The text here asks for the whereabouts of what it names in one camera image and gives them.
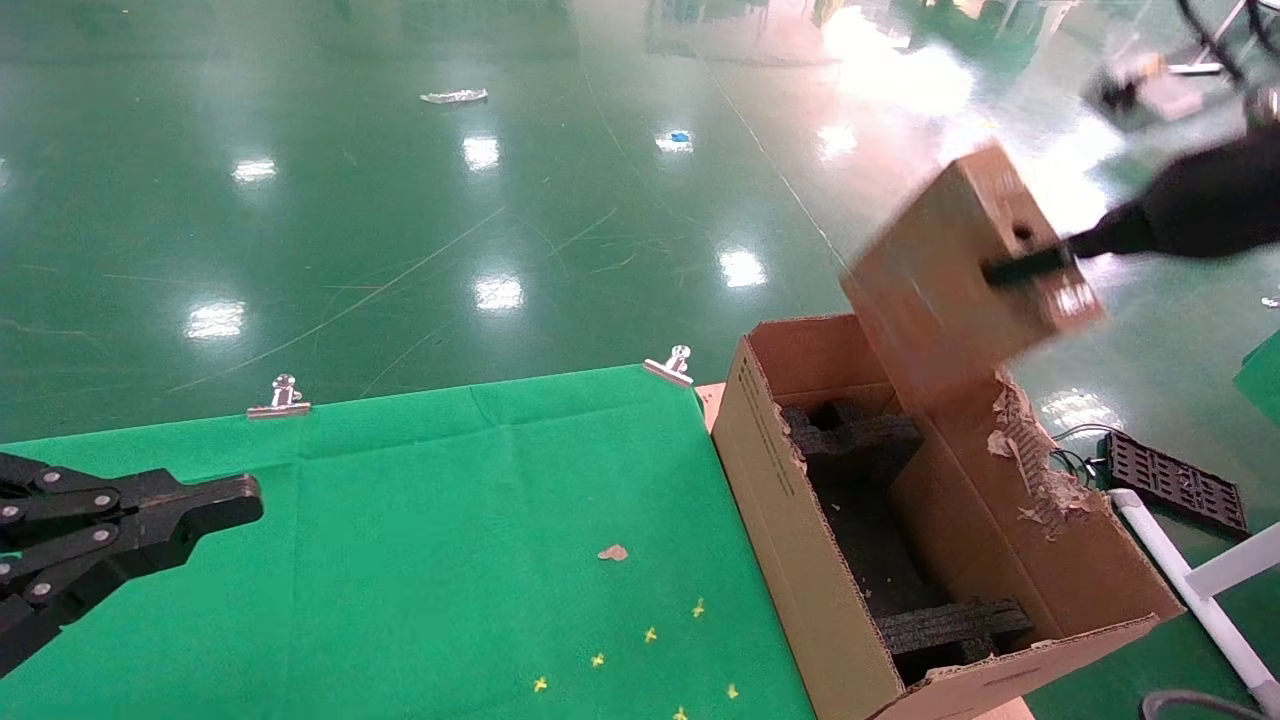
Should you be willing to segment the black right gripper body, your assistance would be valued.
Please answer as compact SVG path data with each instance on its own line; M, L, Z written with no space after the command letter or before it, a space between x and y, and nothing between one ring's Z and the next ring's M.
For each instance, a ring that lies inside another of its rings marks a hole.
M1079 258L1230 258L1279 240L1279 131L1180 156L1133 199L1070 238Z

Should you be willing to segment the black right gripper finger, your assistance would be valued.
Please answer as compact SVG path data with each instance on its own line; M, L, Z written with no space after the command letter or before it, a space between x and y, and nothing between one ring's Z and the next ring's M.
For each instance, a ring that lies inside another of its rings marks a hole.
M1034 278L1065 272L1076 264L1070 249L1041 249L1019 258L1007 258L986 264L988 286L1016 286Z

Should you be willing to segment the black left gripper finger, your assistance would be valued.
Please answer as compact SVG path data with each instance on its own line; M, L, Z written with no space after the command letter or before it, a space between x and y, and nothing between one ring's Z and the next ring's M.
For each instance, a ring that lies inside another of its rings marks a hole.
M140 521L99 524L3 556L1 674L50 644L61 630L127 582L178 568L193 552L193 532L165 539Z
M4 455L1 478L4 530L78 530L138 512L221 530L262 516L261 488L248 474L198 484L180 483L161 468L102 478Z

